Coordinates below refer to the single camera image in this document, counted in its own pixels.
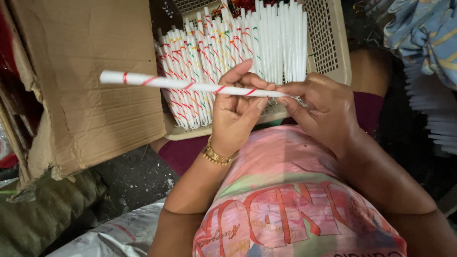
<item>left hand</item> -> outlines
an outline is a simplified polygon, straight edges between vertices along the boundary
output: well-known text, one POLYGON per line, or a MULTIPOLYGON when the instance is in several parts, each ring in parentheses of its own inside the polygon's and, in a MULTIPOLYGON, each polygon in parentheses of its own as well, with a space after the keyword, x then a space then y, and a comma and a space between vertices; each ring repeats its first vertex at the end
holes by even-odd
MULTIPOLYGON (((219 85, 274 90, 258 75, 248 72, 252 60, 246 60, 221 77, 219 85)), ((232 156, 247 142, 251 130, 260 118, 268 97, 232 96, 217 94, 213 106, 213 138, 211 146, 224 157, 232 156)))

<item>maroon pants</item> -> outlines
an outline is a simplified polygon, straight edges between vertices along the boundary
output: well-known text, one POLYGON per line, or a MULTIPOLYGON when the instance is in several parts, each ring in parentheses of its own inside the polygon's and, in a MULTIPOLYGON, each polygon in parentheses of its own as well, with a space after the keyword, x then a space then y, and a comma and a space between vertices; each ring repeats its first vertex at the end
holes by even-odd
MULTIPOLYGON (((379 113, 383 107, 384 98, 369 93, 354 92, 354 101, 357 121, 360 127, 368 134, 373 135, 379 120, 379 113)), ((281 125, 284 124, 297 123, 292 118, 286 118, 281 123, 281 125)), ((208 138, 209 135, 180 141, 169 141, 160 149, 159 156, 179 176, 182 176, 207 144, 208 138)))

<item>cardboard box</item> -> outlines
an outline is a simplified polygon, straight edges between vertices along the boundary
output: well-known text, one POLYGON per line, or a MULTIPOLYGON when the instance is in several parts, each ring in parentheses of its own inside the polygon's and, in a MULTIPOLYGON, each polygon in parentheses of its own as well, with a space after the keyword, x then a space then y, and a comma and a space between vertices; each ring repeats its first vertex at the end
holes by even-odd
POLYGON ((98 82, 105 69, 156 74, 148 0, 1 1, 25 90, 44 107, 20 195, 45 171, 69 177, 166 134, 159 89, 98 82))

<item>right hand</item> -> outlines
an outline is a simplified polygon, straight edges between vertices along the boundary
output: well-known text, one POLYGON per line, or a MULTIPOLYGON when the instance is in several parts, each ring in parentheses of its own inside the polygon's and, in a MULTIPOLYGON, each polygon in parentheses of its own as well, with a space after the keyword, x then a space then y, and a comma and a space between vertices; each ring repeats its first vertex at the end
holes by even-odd
POLYGON ((344 157, 348 147, 363 133, 357 122, 354 94, 347 85, 311 73, 304 82, 276 86, 276 91, 300 96, 308 104, 310 111, 291 97, 278 98, 303 131, 328 147, 337 158, 344 157))

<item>blue patterned cloth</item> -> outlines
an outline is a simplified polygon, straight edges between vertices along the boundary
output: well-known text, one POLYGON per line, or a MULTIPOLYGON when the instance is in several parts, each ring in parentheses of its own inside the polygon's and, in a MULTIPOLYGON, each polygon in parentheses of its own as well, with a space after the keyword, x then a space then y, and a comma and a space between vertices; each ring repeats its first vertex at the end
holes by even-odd
POLYGON ((457 90, 456 0, 396 0, 388 9, 395 17, 384 27, 384 45, 405 64, 421 64, 427 75, 457 90))

